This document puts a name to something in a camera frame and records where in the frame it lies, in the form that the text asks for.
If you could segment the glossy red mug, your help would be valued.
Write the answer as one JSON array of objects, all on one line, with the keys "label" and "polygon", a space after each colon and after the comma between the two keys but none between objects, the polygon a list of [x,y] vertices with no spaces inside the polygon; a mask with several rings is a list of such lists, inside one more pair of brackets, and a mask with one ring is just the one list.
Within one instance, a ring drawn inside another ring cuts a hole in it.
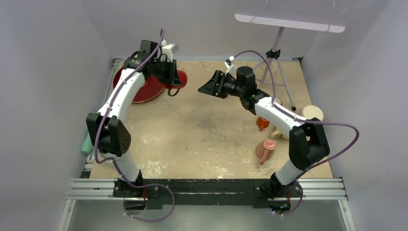
[{"label": "glossy red mug", "polygon": [[167,89],[167,94],[170,97],[176,96],[179,91],[187,85],[187,75],[184,71],[177,70],[175,73],[175,78],[172,82],[164,83],[164,88]]}]

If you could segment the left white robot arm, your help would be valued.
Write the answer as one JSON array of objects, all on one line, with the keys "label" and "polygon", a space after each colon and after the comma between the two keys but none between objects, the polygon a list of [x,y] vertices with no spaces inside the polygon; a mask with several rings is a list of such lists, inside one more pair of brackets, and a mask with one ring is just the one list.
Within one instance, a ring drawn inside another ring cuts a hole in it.
[{"label": "left white robot arm", "polygon": [[138,51],[123,63],[121,76],[106,103],[96,113],[88,114],[86,124],[93,155],[98,164],[111,161],[125,183],[125,191],[132,197],[143,192],[141,170],[130,154],[131,135],[124,120],[138,91],[152,78],[171,87],[182,81],[173,58],[179,50],[176,43],[164,39],[159,43],[142,40]]}]

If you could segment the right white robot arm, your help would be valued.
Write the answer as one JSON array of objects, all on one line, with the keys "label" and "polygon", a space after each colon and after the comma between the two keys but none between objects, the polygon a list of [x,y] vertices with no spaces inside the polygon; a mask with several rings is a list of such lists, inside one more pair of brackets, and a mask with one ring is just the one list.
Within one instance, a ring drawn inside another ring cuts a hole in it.
[{"label": "right white robot arm", "polygon": [[321,121],[308,120],[283,106],[257,87],[251,67],[241,66],[233,77],[220,70],[198,88],[199,93],[225,99],[239,97],[244,109],[261,117],[289,138],[289,159],[270,177],[262,189],[269,197],[281,196],[307,169],[330,154],[327,137]]}]

